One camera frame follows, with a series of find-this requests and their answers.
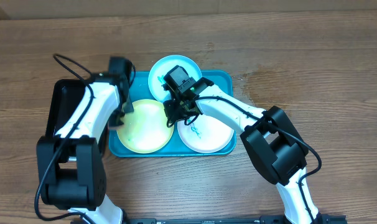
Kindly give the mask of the yellow plate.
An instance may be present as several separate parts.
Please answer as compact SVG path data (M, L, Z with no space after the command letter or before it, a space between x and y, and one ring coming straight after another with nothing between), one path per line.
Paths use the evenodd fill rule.
M116 130L123 146L132 152L149 154L163 148L171 139L174 127L167 127L164 105L156 100L133 102L134 111L122 117Z

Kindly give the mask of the white plate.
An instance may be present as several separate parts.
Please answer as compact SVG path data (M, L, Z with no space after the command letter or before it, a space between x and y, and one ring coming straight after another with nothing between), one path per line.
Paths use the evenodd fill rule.
M235 133L226 124L211 116L199 115L177 123L179 137L191 150L199 153L213 153L222 150Z

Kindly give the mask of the green and pink sponge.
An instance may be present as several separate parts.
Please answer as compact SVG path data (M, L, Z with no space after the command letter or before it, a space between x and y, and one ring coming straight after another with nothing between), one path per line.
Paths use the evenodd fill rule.
M123 124L119 124L119 125L117 125L117 124L115 124L115 125L109 124L108 125L108 129L109 130L117 130L117 129L121 128L121 127L123 127Z

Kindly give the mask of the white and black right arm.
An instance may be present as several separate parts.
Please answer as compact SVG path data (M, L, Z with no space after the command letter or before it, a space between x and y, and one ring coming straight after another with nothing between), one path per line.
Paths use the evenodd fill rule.
M257 172L275 185L290 223L317 223L319 210L312 202L306 177L306 155L314 150L277 106L268 110L247 105L226 94L207 78L194 80L176 65L164 76L167 125L178 121L190 125L200 115L215 118L240 135Z

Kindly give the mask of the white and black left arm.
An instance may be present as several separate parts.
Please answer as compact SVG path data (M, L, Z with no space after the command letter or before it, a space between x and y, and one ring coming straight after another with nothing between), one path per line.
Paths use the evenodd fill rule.
M45 135L36 145L39 185L34 210L43 221L78 216L82 223L123 223L126 215L106 195L102 162L106 132L133 111L133 63L111 57L108 70L77 72L54 86Z

